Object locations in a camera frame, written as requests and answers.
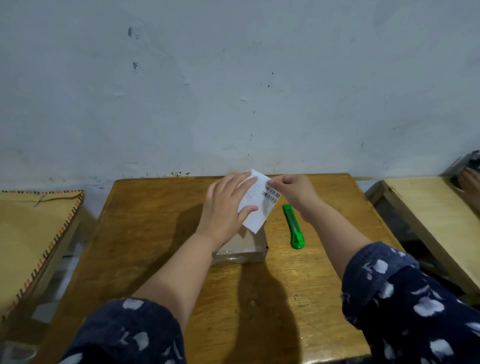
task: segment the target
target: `hand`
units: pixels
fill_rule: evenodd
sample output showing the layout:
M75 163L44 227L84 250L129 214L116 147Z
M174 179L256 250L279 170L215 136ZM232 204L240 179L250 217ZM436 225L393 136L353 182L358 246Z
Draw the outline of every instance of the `hand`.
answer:
M272 178L267 184L285 196L288 203L300 212L306 222L313 223L313 214L322 200L307 176L284 174Z
M477 212L480 213L480 173L464 168L458 177L463 190L463 198Z
M251 171L232 173L208 187L196 234L212 242L213 252L238 232L251 212L258 210L257 206L249 205L238 211L241 199L257 181L254 177L242 183L251 174Z

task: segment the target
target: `green plastic handle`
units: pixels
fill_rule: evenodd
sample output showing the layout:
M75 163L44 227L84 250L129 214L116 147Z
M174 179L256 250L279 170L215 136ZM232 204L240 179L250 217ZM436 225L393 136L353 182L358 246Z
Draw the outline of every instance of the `green plastic handle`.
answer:
M293 208L291 205L283 205L283 212L287 217L288 226L290 227L290 232L292 233L290 245L293 249L301 249L305 246L305 240L300 231L299 224L293 213Z

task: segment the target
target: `barcode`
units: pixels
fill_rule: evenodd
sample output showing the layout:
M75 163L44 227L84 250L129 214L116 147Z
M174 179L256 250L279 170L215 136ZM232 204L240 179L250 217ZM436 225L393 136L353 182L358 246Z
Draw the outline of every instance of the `barcode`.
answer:
M275 191L272 187L268 187L266 186L265 189L267 190L267 192L271 193L272 195L274 195L276 198L279 198L280 197L280 194Z
M269 194L267 191L262 191L262 195L264 195L266 198L268 198L273 203L276 203L276 198L273 197L271 194Z

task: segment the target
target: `navy blue shirt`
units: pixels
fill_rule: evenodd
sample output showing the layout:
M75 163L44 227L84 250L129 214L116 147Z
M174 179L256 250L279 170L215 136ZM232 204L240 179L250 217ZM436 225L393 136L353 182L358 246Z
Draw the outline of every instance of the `navy blue shirt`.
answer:
M341 299L374 363L480 363L480 313L404 252L381 242L361 249L345 269ZM180 326L154 302L111 301L87 317L61 364L92 362L183 363Z

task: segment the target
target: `white wall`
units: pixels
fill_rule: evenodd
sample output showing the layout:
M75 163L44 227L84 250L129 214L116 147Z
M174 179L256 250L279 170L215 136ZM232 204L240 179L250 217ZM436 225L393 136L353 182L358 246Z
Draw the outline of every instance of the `white wall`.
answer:
M3 0L0 186L440 173L479 147L479 13L478 0Z

